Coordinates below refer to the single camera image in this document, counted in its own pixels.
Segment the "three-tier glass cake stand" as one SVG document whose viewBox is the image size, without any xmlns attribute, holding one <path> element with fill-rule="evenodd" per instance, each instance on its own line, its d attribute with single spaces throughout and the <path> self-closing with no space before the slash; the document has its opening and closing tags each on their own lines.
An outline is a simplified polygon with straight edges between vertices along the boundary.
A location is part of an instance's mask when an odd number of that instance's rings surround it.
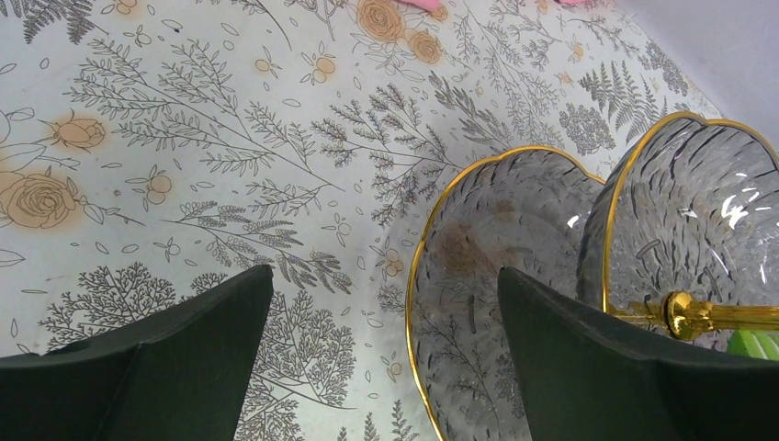
<svg viewBox="0 0 779 441">
<path fill-rule="evenodd" d="M 497 295 L 515 268 L 674 341 L 727 353 L 778 332 L 778 155 L 759 134 L 678 112 L 607 178 L 521 147 L 444 190 L 409 275 L 412 372 L 440 440 L 531 436 Z"/>
</svg>

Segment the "green striped cake piece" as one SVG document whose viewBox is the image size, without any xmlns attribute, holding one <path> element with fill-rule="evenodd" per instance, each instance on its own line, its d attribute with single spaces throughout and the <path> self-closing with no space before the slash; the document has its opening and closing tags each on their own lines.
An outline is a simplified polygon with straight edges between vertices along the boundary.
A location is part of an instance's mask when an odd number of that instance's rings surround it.
<svg viewBox="0 0 779 441">
<path fill-rule="evenodd" d="M 727 352 L 777 361 L 779 359 L 778 332 L 737 330 L 728 340 Z"/>
</svg>

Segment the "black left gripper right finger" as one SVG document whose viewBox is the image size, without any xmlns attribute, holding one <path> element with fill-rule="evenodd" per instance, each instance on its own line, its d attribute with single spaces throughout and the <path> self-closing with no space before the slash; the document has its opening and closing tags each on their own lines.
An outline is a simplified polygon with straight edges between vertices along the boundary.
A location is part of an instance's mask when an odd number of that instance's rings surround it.
<svg viewBox="0 0 779 441">
<path fill-rule="evenodd" d="M 512 267 L 497 295 L 535 440 L 775 440 L 778 365 L 660 336 Z"/>
</svg>

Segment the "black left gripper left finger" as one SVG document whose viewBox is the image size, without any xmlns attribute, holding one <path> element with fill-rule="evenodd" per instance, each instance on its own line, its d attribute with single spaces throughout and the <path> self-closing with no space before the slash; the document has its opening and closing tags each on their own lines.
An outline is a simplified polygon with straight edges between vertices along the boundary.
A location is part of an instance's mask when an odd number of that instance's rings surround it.
<svg viewBox="0 0 779 441">
<path fill-rule="evenodd" d="M 274 294 L 255 266 L 44 355 L 1 361 L 4 440 L 230 440 Z"/>
</svg>

